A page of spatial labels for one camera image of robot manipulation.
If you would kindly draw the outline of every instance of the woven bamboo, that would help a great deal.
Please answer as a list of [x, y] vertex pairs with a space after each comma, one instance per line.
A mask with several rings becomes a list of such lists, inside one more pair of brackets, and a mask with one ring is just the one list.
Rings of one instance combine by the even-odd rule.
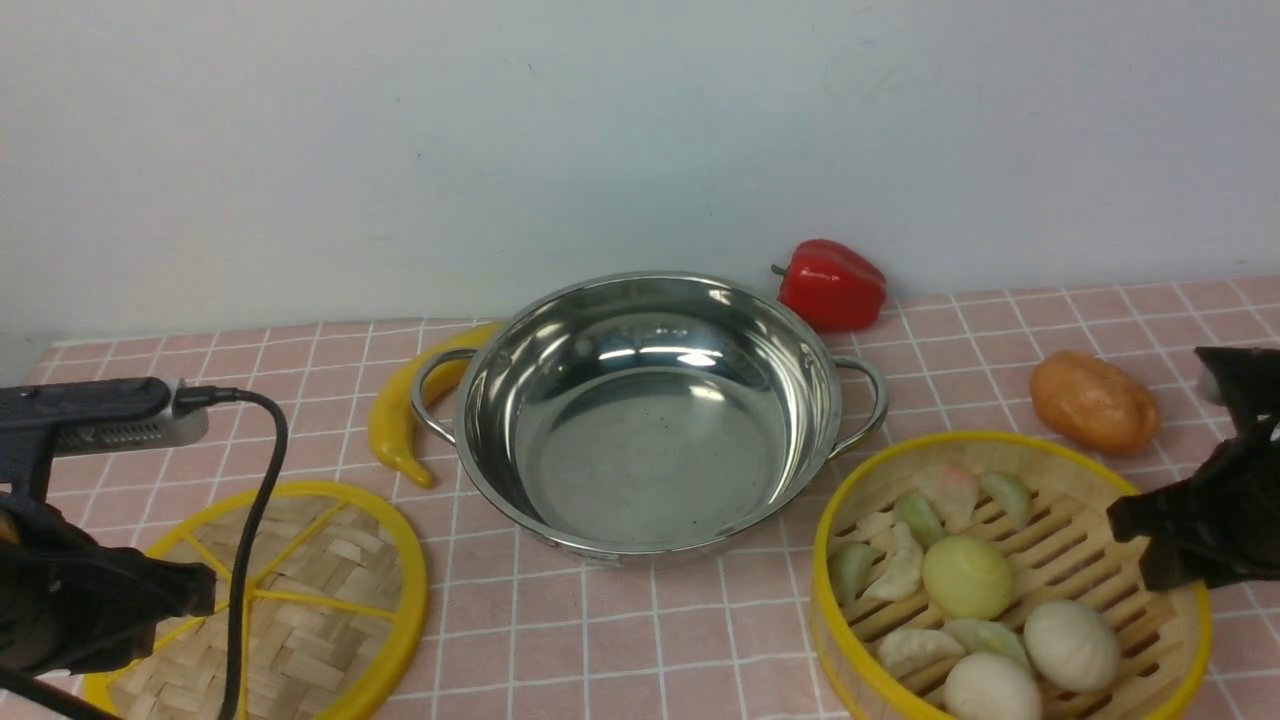
[[956, 529], [996, 543], [1016, 574], [1018, 596], [1000, 621], [1021, 632], [1038, 605], [1070, 598], [1102, 612], [1123, 647], [1119, 679], [1100, 693], [1074, 694], [1041, 683], [1046, 719], [1176, 717], [1194, 696], [1208, 660], [1208, 597], [1203, 585], [1170, 593], [1143, 588], [1138, 557], [1146, 541], [1116, 543], [1107, 506], [1133, 492], [1101, 465], [1059, 446], [1004, 433], [945, 433], [890, 448], [859, 468], [836, 493], [817, 539], [812, 629], [837, 694], [856, 717], [948, 717], [942, 685], [956, 660], [895, 682], [868, 647], [896, 628], [942, 626], [924, 591], [901, 602], [860, 598], [840, 607], [824, 560], [850, 542], [893, 547], [892, 507], [916, 470], [954, 462], [970, 471], [1001, 470], [1033, 493], [1032, 520], [1016, 530], [983, 498], [970, 527]]
[[[333, 716], [325, 711], [347, 706], [351, 698], [346, 696], [369, 694], [367, 688], [357, 688], [366, 675], [394, 673], [389, 679], [394, 684], [397, 667], [402, 671], [407, 664], [407, 659], [379, 662], [379, 657], [398, 633], [406, 579], [398, 541], [408, 525], [392, 532], [362, 507], [365, 502], [351, 502], [353, 488], [342, 488], [340, 497], [291, 495], [296, 489], [282, 488], [271, 500], [251, 556], [241, 717]], [[234, 507], [180, 529], [156, 555], [211, 565], [219, 574], [219, 610], [209, 619], [164, 623], [154, 655], [100, 678], [110, 705], [127, 720], [216, 717], [227, 667], [227, 569], [246, 514], [247, 507]], [[421, 562], [420, 548], [416, 562]], [[424, 609], [411, 612], [421, 618]], [[420, 633], [421, 621], [417, 626]]]

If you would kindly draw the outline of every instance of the fake potato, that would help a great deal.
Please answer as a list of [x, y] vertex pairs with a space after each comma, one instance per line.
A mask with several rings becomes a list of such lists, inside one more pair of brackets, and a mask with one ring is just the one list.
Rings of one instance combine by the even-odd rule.
[[1032, 372], [1032, 407], [1056, 433], [1106, 455], [1130, 455], [1160, 432], [1156, 397], [1115, 365], [1062, 350]]

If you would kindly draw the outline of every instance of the yellow steamer rim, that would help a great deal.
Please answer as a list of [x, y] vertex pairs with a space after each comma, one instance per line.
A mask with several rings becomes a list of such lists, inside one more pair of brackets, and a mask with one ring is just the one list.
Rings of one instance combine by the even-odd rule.
[[[86, 700], [125, 717], [212, 716], [227, 665], [228, 568], [255, 495], [202, 510], [147, 551], [214, 568], [215, 612], [161, 623], [150, 657], [86, 676]], [[426, 559], [413, 528], [365, 489], [333, 480], [282, 483], [251, 557], [236, 716], [371, 717], [422, 635]]]
[[[906, 491], [901, 480], [937, 462], [1015, 473], [1033, 493], [1032, 521], [1016, 536], [1004, 512], [986, 498], [965, 530], [996, 542], [1014, 565], [1018, 597], [1000, 620], [1021, 630], [1034, 606], [1073, 598], [1102, 611], [1119, 628], [1120, 679], [1093, 696], [1075, 696], [1042, 682], [1044, 717], [1180, 717], [1208, 669], [1212, 616], [1204, 584], [1170, 593], [1144, 589], [1138, 557], [1147, 541], [1116, 543], [1106, 519], [1115, 498], [1138, 491], [1083, 455], [1001, 432], [948, 432], [895, 445], [845, 478], [827, 503], [814, 541], [809, 629], [823, 671], [849, 712], [861, 720], [952, 717], [940, 706], [942, 683], [955, 660], [900, 683], [855, 634], [858, 628], [874, 642], [904, 625], [941, 628], [943, 616], [924, 591], [899, 603], [858, 600], [842, 610], [827, 571], [828, 556], [845, 537], [891, 548], [892, 503]], [[872, 578], [883, 565], [881, 560]]]

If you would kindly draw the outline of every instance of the steamer basket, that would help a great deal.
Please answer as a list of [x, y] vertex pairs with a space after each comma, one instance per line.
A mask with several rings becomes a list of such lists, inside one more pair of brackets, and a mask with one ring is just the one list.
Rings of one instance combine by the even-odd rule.
[[[1032, 520], [1015, 532], [986, 496], [964, 534], [995, 542], [1010, 559], [1018, 597], [1000, 621], [1018, 630], [1039, 603], [1070, 598], [1102, 612], [1120, 637], [1119, 679], [1101, 693], [1074, 694], [1041, 679], [1046, 720], [1180, 717], [1208, 667], [1211, 616], [1202, 583], [1147, 592], [1138, 573], [1146, 539], [1116, 543], [1107, 506], [1137, 491], [1102, 465], [1051, 442], [1011, 433], [940, 433], [893, 446], [859, 466], [836, 491], [818, 525], [810, 632], [823, 670], [854, 717], [942, 720], [942, 684], [955, 660], [895, 680], [869, 651], [901, 626], [942, 626], [942, 612], [920, 589], [901, 602], [859, 598], [837, 605], [827, 559], [850, 542], [892, 550], [893, 501], [908, 478], [938, 462], [969, 471], [1002, 470], [1032, 489]], [[884, 557], [872, 579], [884, 571]]]

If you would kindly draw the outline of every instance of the bamboo steamer lid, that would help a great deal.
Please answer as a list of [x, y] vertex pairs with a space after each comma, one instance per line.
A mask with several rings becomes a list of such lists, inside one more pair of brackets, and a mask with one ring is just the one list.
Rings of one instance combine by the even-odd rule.
[[[253, 492], [179, 524], [147, 555], [205, 562], [218, 610], [173, 619], [154, 653], [90, 675], [90, 702], [127, 720], [214, 720], [227, 673], [229, 569]], [[238, 717], [361, 719], [387, 700], [426, 616], [422, 548], [390, 503], [334, 482], [276, 487], [253, 542]]]

